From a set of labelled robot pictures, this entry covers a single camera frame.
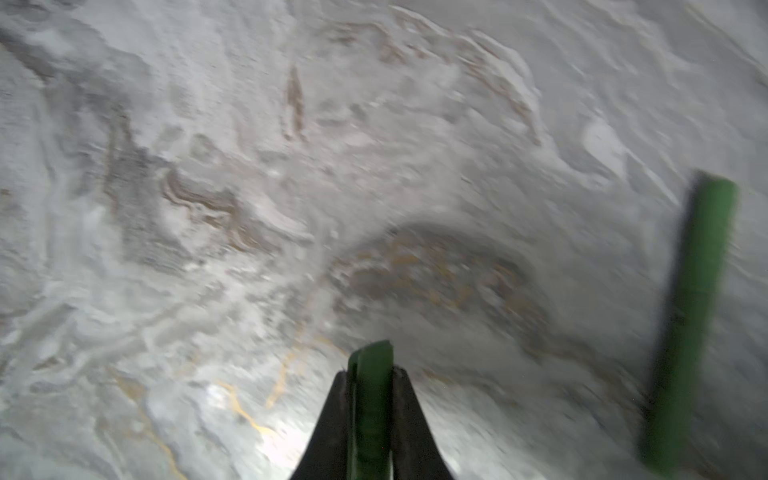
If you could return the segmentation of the green pen cap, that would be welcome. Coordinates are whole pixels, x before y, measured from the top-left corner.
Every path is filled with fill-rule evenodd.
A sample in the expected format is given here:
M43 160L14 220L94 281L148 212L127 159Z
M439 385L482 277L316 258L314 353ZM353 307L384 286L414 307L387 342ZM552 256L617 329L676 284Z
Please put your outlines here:
M349 479L391 476L391 411L394 350L390 341L366 345L347 365Z

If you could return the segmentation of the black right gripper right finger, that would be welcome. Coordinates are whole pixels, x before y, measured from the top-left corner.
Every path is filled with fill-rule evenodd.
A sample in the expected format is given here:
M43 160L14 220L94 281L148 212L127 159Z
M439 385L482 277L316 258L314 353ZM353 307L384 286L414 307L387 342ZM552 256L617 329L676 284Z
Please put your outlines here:
M391 450L395 480L453 480L407 371L393 368Z

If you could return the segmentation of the green pen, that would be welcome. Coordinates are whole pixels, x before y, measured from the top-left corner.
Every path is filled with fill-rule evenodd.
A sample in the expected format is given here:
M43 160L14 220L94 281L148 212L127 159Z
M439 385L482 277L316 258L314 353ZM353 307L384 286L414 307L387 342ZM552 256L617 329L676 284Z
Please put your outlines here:
M738 196L735 182L700 173L686 204L639 442L659 479L680 468Z

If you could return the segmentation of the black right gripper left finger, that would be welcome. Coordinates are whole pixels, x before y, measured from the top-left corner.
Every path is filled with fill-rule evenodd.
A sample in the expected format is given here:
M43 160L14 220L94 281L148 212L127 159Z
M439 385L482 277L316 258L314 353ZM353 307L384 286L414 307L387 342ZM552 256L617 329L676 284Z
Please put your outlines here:
M346 479L348 432L348 373L339 371L334 377L303 456L290 479Z

